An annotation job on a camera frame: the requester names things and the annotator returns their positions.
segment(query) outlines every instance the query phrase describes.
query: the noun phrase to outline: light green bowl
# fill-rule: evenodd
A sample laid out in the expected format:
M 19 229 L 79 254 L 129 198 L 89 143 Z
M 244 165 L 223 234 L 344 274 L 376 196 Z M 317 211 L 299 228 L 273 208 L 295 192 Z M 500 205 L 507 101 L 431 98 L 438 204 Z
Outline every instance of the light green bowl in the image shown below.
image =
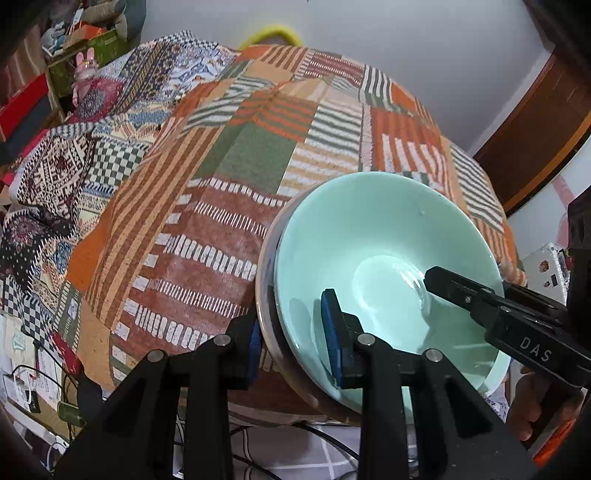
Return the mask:
M 320 295 L 336 291 L 364 331 L 413 353 L 441 350 L 482 393 L 501 383 L 510 358 L 484 341 L 467 311 L 425 290 L 439 265 L 503 295 L 494 257 L 470 219 L 441 194 L 392 173 L 342 176 L 295 210 L 275 262 L 275 301 L 288 344 L 314 382 L 361 411 L 361 390 L 340 390 L 330 374 Z M 403 391 L 410 419 L 410 395 Z

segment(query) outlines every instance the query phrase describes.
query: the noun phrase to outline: patterned quilt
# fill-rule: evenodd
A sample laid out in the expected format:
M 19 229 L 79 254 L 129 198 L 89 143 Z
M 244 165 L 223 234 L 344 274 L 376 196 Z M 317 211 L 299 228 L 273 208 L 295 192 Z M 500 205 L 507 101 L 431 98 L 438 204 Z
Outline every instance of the patterned quilt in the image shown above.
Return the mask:
M 503 276 L 525 281 L 484 171 L 379 70 L 186 31 L 142 44 L 22 159 L 0 244 L 2 308 L 113 389 L 149 350 L 195 349 L 247 310 L 263 239 L 291 197 L 369 170 L 448 197 Z M 254 388 L 231 401 L 237 418 L 317 414 L 265 350 Z

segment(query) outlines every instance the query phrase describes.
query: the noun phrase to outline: green fabric patch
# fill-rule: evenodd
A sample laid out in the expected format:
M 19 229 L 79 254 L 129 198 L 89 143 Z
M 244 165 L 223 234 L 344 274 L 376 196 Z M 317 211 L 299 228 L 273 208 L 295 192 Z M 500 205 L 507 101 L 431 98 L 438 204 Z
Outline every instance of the green fabric patch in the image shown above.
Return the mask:
M 230 67 L 225 71 L 225 73 L 220 77 L 220 80 L 226 79 L 235 79 L 240 76 L 248 66 L 253 62 L 253 60 L 242 60 L 234 62 Z
M 80 336 L 80 302 L 82 295 L 69 281 L 61 287 L 54 325 L 67 345 L 76 351 Z
M 246 124 L 216 173 L 262 192 L 276 193 L 295 148 L 294 140 Z
M 216 142 L 193 174 L 194 179 L 206 179 L 215 174 L 224 156 L 228 153 L 243 128 L 244 125 L 226 125 L 223 128 Z

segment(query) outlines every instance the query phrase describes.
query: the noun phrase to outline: clutter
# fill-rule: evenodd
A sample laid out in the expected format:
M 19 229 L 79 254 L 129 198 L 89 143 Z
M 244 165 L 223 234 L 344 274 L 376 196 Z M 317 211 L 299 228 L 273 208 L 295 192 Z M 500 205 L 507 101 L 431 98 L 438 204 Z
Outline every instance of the clutter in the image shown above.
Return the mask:
M 74 30 L 66 37 L 63 42 L 64 50 L 67 50 L 73 45 L 83 40 L 90 40 L 106 32 L 105 28 L 94 27 L 92 25 L 82 25 L 80 28 Z

